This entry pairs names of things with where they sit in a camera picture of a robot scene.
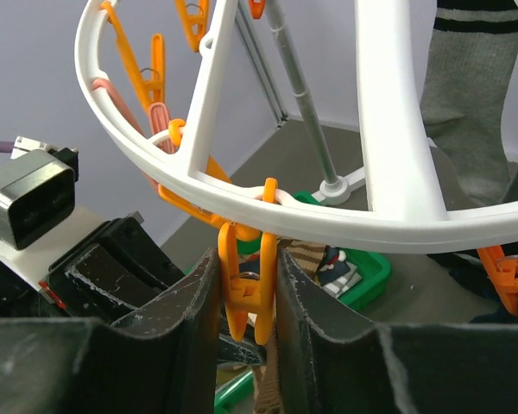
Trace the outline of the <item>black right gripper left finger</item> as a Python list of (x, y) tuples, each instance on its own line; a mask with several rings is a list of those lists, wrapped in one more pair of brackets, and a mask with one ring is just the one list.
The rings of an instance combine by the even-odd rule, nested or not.
[(97, 318), (0, 318), (0, 413), (211, 413), (220, 264), (189, 274), (107, 325)]

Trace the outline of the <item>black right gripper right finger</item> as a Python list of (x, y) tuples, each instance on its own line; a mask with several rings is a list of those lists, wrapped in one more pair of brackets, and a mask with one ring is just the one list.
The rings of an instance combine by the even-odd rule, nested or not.
[(518, 413), (518, 324), (381, 324), (278, 255), (286, 413)]

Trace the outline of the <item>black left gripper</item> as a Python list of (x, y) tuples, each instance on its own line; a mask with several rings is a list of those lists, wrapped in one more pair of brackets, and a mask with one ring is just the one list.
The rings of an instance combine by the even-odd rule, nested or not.
[(113, 323), (182, 276), (137, 216), (74, 213), (23, 250), (0, 241), (0, 317)]

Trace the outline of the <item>orange clip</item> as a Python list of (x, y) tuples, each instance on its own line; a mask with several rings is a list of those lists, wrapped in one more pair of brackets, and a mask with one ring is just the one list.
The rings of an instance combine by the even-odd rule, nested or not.
[(263, 233), (259, 273), (239, 269), (235, 226), (225, 223), (218, 233), (218, 258), (226, 318), (231, 337), (242, 341), (249, 314), (256, 316), (255, 341), (264, 345), (274, 320), (275, 284), (277, 279), (277, 237)]

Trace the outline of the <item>pink clip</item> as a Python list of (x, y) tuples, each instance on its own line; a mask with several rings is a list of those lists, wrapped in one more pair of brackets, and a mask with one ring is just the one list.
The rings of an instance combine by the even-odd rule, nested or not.
[[(110, 80), (106, 78), (95, 78), (92, 81), (92, 89), (97, 90), (99, 88), (106, 90), (111, 101), (114, 103), (122, 117), (142, 135), (143, 129), (136, 120), (135, 116), (132, 114), (129, 106), (124, 102), (122, 96), (117, 91), (114, 84), (112, 84)], [(153, 135), (160, 133), (161, 131), (168, 130), (170, 121), (171, 117), (164, 103), (153, 103), (151, 105), (151, 108), (148, 110), (148, 122)], [(170, 138), (167, 138), (165, 141), (158, 144), (157, 147), (159, 147), (167, 154), (174, 154), (178, 150), (178, 147), (171, 141)]]

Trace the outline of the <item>brown striped sock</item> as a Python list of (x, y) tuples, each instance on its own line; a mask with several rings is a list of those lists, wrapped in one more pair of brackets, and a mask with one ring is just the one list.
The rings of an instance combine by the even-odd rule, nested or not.
[[(327, 246), (310, 241), (298, 241), (282, 238), (278, 241), (280, 248), (287, 250), (302, 272), (315, 284), (319, 284), (317, 272), (325, 257)], [(252, 367), (254, 381), (253, 413), (283, 413), (284, 401), (282, 396), (281, 368), (284, 365), (283, 346), (284, 335), (281, 333), (279, 322), (274, 319), (274, 325), (266, 348), (266, 364)]]

